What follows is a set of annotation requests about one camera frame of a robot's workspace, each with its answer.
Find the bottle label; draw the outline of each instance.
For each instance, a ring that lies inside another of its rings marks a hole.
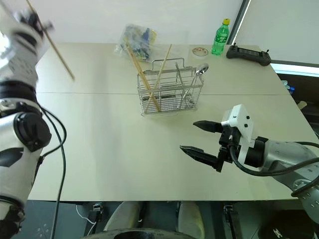
[[[227,35],[219,35],[215,37],[215,41],[219,43],[225,43],[227,40]]]

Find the floor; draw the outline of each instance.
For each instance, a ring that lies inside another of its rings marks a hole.
[[[79,212],[87,216],[95,202],[78,206]],[[120,202],[103,202],[104,215],[96,232],[101,232]],[[202,213],[207,239],[231,239],[231,230],[223,219],[223,202],[197,202]],[[301,209],[298,200],[257,201],[233,203],[239,214],[240,226],[244,239],[258,239],[258,229],[274,213],[282,209]],[[156,228],[174,231],[176,226],[177,202],[147,202],[144,228]],[[28,201],[26,220],[21,233],[13,239],[48,239],[51,233],[55,203]],[[83,237],[86,220],[78,216],[75,204],[61,203],[56,228],[56,239],[79,239]]]

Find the table surface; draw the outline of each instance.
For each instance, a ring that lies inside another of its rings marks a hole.
[[[79,45],[69,45],[66,50],[78,48]],[[97,49],[114,47],[109,44],[87,45]],[[79,61],[68,58],[68,63],[74,69],[73,66]],[[246,75],[237,78],[237,81],[227,77],[222,80],[214,78],[213,84],[210,76],[221,76],[223,71],[222,68],[216,68],[205,76],[203,94],[199,97],[196,111],[143,117],[134,80],[136,72],[130,62],[118,59],[111,52],[104,55],[103,59],[102,62],[97,61],[97,64],[104,65],[105,72],[85,75],[87,68],[81,65],[82,74],[75,83],[68,79],[58,62],[52,68],[49,67],[49,62],[55,62],[54,56],[50,54],[45,55],[44,61],[38,66],[41,80],[38,101],[54,112],[68,130],[65,143],[67,171],[61,200],[232,201],[291,198],[289,189],[271,177],[253,177],[229,163],[225,163],[222,173],[218,173],[194,161],[179,149],[180,145],[192,145],[216,155],[220,134],[202,131],[192,123],[198,120],[221,121],[224,111],[237,104],[246,106],[255,123],[255,136],[318,142],[270,66],[261,67],[254,62],[234,59],[245,69],[251,68],[262,75],[256,80],[264,79],[260,82],[263,86],[256,87],[258,84],[249,79],[252,75],[248,70],[241,70],[241,74],[237,72],[237,75]],[[113,66],[120,64],[120,61],[128,69],[115,77],[113,71],[116,68]],[[222,66],[222,62],[226,64],[228,59],[209,56],[206,61],[210,65]],[[234,67],[229,68],[229,77],[236,75],[231,73]],[[235,87],[227,87],[227,84],[238,87],[239,92],[236,92]],[[53,136],[50,146],[44,152],[57,143]],[[43,162],[29,199],[55,200],[61,175],[62,158],[57,151]]]

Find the yellow bottle cap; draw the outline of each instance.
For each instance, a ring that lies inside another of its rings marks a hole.
[[[224,24],[224,25],[229,25],[229,22],[230,22],[229,18],[225,18],[225,19],[223,20],[223,24]]]

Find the white cable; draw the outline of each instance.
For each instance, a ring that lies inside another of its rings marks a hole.
[[[76,208],[76,212],[78,213],[78,215],[79,215],[81,218],[86,219],[89,223],[91,223],[91,224],[93,224],[93,225],[96,224],[96,222],[95,222],[95,223],[92,222],[90,219],[88,219],[88,218],[82,216],[82,215],[79,213],[79,211],[78,211],[78,205],[75,205],[75,208]]]
[[[88,234],[86,236],[88,236],[91,232],[91,230],[93,229],[93,227],[95,226],[96,222],[93,224],[93,226],[91,227],[91,229],[89,230]]]

